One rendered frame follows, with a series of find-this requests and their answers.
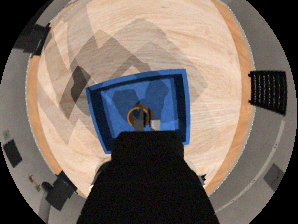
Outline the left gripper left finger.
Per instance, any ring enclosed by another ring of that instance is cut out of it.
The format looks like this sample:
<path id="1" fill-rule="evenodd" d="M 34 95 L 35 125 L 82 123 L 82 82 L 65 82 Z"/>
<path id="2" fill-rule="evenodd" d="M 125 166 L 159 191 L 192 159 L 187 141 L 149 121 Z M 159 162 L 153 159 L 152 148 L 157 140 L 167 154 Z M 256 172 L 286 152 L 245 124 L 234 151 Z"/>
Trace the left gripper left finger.
<path id="1" fill-rule="evenodd" d="M 140 116 L 138 116 L 138 119 L 133 120 L 134 124 L 134 131 L 144 131 L 145 128 L 145 111 L 140 112 Z"/>

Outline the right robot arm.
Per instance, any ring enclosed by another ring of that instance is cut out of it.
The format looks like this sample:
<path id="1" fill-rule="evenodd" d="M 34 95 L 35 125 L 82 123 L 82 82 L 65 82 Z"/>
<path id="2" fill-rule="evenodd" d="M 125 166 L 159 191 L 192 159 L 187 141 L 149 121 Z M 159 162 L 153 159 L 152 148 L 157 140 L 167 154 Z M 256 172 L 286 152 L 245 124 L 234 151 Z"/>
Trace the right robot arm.
<path id="1" fill-rule="evenodd" d="M 47 186 L 45 186 L 47 184 Z M 73 190 L 69 188 L 67 184 L 64 183 L 64 181 L 61 181 L 59 177 L 57 177 L 57 180 L 55 181 L 55 184 L 52 184 L 53 186 L 56 186 L 56 188 L 52 189 L 52 185 L 49 186 L 49 183 L 47 181 L 44 181 L 43 186 L 44 193 L 43 197 L 41 197 L 40 202 L 40 208 L 39 208 L 39 217 L 41 220 L 45 222 L 45 224 L 48 224 L 48 218 L 49 218 L 49 210 L 51 210 L 51 205 L 53 208 L 56 208 L 57 210 L 63 209 L 63 204 L 65 201 L 67 201 L 67 198 L 71 198 L 73 194 Z M 47 189 L 48 193 L 47 193 Z"/>

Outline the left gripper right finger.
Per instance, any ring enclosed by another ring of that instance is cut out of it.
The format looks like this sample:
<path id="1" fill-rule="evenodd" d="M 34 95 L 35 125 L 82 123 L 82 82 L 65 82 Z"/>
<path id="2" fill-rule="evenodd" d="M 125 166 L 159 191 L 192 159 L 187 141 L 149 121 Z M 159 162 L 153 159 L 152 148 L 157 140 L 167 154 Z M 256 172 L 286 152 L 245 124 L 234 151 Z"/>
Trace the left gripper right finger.
<path id="1" fill-rule="evenodd" d="M 156 119 L 153 109 L 149 109 L 149 127 L 150 131 L 160 131 L 161 120 Z"/>

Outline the blue shallow tray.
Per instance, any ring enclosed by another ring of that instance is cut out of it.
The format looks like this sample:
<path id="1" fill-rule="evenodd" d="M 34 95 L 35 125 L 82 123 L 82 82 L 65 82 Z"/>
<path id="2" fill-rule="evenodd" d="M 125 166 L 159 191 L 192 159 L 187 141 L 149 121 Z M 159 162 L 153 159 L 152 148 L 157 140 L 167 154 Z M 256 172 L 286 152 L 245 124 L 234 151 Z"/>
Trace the blue shallow tray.
<path id="1" fill-rule="evenodd" d="M 172 129 L 190 143 L 190 97 L 186 68 L 133 73 L 85 88 L 90 116 L 105 155 L 122 131 L 134 131 L 128 112 L 137 104 L 153 109 L 161 131 Z"/>

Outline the bronze ring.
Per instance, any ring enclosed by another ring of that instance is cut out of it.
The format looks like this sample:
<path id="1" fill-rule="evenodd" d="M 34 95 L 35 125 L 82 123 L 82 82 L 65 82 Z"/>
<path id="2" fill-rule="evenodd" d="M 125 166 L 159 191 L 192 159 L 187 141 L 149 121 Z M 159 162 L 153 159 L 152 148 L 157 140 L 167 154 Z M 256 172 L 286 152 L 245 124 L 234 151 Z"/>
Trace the bronze ring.
<path id="1" fill-rule="evenodd" d="M 146 115 L 148 115 L 148 116 L 146 116 L 146 121 L 145 121 L 145 127 L 146 127 L 146 125 L 148 125 L 148 123 L 149 123 L 149 109 L 146 108 L 144 104 L 134 105 L 134 107 L 132 109 L 130 109 L 130 111 L 128 113 L 128 123 L 130 125 L 132 125 L 132 127 L 134 127 L 134 125 L 133 125 L 133 120 L 134 120 L 133 109 L 142 109 L 142 111 L 146 112 Z"/>

